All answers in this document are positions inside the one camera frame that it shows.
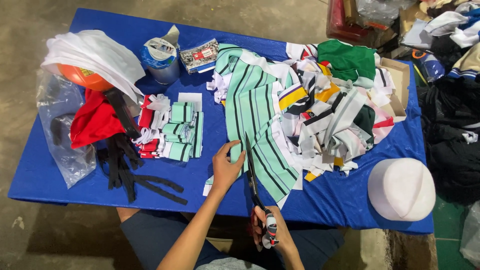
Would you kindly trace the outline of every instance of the hand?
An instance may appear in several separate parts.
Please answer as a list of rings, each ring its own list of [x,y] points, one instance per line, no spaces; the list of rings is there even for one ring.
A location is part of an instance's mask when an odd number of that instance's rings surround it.
[[[245,162],[245,150],[240,153],[237,162],[233,164],[230,163],[230,157],[227,157],[230,148],[239,143],[240,140],[236,140],[224,144],[212,159],[214,175],[212,190],[220,190],[223,195],[227,193],[233,182],[235,182]]]
[[[275,245],[280,252],[289,249],[289,248],[296,248],[295,244],[293,243],[292,236],[288,231],[287,225],[285,224],[285,220],[283,220],[282,214],[280,213],[280,209],[276,206],[266,206],[269,209],[273,216],[276,219],[276,235],[275,238],[278,240],[278,244]],[[255,215],[253,216],[253,224],[252,224],[252,231],[253,231],[253,240],[255,244],[258,245],[262,242],[262,229],[258,226],[258,220],[260,219],[265,227],[266,219],[265,219],[265,212],[260,209],[260,207],[255,206]]]

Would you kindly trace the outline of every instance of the concrete floor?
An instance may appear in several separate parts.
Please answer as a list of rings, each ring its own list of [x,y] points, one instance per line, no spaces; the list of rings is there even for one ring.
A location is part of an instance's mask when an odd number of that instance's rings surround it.
[[[19,202],[10,182],[36,115],[45,42],[79,7],[296,43],[326,40],[327,0],[0,0],[0,270],[135,270],[114,208]],[[385,234],[347,234],[331,269],[387,269]]]

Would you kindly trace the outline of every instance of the leg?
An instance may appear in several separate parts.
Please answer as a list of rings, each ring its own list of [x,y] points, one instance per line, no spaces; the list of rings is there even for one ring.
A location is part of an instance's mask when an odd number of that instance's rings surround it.
[[[297,246],[305,270],[320,270],[327,260],[343,245],[343,234],[337,228],[316,224],[287,224]]]
[[[117,208],[120,228],[133,247],[144,269],[155,270],[188,221],[178,212]],[[195,268],[215,259],[227,258],[205,240]]]

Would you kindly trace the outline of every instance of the person's left hand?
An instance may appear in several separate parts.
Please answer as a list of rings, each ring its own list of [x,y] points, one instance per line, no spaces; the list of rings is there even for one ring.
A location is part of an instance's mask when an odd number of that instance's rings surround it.
[[[214,175],[212,190],[219,190],[223,195],[227,193],[233,182],[235,182],[245,162],[245,150],[240,153],[237,162],[233,164],[230,163],[230,157],[227,157],[230,148],[239,143],[240,140],[236,140],[224,144],[212,159]]]

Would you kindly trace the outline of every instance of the green floor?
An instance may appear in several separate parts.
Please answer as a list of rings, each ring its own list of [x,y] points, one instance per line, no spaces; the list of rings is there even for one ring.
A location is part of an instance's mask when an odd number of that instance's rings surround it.
[[[474,270],[475,267],[460,253],[463,222],[468,209],[445,202],[437,196],[433,208],[433,224],[439,270]]]

